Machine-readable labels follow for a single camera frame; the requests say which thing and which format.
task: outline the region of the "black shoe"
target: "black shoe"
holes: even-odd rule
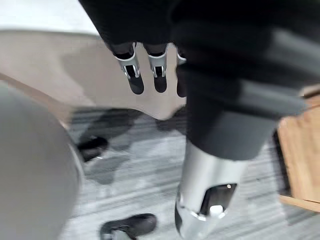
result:
[[[101,240],[112,240],[113,231],[123,231],[132,240],[155,230],[157,217],[151,213],[139,214],[122,220],[108,221],[100,229]]]
[[[108,141],[103,137],[96,136],[89,141],[80,143],[77,147],[86,163],[101,155],[107,149]]]

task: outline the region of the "gray fabric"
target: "gray fabric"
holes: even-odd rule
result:
[[[85,167],[86,180],[61,240],[98,240],[100,226],[140,213],[158,217],[157,229],[141,240],[178,240],[174,204],[185,153],[186,114],[167,121],[134,110],[86,109],[74,115],[70,134],[110,141],[103,158]],[[320,216],[283,205],[283,166],[273,139],[249,165],[225,218],[208,237],[215,240],[316,240]]]

